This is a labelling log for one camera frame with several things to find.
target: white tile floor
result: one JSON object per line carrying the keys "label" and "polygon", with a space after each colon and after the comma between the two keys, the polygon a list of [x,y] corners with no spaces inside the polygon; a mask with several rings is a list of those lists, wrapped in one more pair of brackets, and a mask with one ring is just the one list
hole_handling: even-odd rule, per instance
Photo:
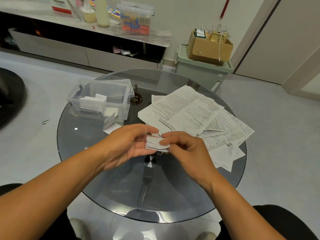
{"label": "white tile floor", "polygon": [[[0,185],[26,182],[60,162],[56,131],[65,97],[79,78],[102,74],[0,52],[0,67],[22,77],[24,108],[0,130]],[[247,142],[247,164],[238,191],[253,205],[280,205],[320,237],[320,102],[288,95],[276,84],[230,75],[217,92],[256,132]],[[190,221],[152,224],[102,209],[84,194],[68,208],[93,240],[186,239],[219,232],[216,210]]]}

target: forearm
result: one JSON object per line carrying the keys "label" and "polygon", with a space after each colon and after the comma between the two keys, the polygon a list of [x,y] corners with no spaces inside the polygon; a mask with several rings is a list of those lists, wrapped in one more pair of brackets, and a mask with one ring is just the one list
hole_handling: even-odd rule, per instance
{"label": "forearm", "polygon": [[284,239],[218,172],[204,189],[233,240]]}
{"label": "forearm", "polygon": [[0,239],[38,239],[102,170],[94,148],[0,197]]}

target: shoe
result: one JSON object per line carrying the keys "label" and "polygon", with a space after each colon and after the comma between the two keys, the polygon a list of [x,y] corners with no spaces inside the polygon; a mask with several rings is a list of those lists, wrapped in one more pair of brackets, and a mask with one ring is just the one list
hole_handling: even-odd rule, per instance
{"label": "shoe", "polygon": [[203,232],[195,240],[215,240],[217,235],[213,232]]}
{"label": "shoe", "polygon": [[77,239],[90,240],[90,234],[85,223],[77,218],[70,219],[71,226]]}

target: door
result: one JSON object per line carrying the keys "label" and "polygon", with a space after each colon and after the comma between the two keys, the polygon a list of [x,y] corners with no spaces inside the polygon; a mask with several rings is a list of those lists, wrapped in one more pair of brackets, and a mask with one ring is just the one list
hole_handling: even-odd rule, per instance
{"label": "door", "polygon": [[282,84],[320,47],[320,0],[281,0],[235,74]]}

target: round glass table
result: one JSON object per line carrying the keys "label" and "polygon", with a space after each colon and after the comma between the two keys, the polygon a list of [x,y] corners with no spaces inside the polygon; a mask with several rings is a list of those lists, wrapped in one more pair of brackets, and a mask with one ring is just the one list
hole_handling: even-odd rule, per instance
{"label": "round glass table", "polygon": [[[214,99],[233,114],[228,105],[210,89],[195,81],[156,69],[130,69],[113,72],[97,80],[130,79],[135,99],[131,100],[128,119],[122,125],[143,123],[138,112],[151,104],[151,95],[167,95],[188,85]],[[103,121],[78,117],[68,103],[62,112],[57,132],[62,161],[87,149],[107,136]],[[246,154],[246,143],[240,145]],[[139,156],[109,171],[100,173],[83,190],[92,201],[116,214],[138,221],[173,223],[204,215],[215,207],[206,192],[182,169],[171,154]],[[233,162],[232,171],[218,171],[234,186],[239,184],[246,166],[246,156]]]}

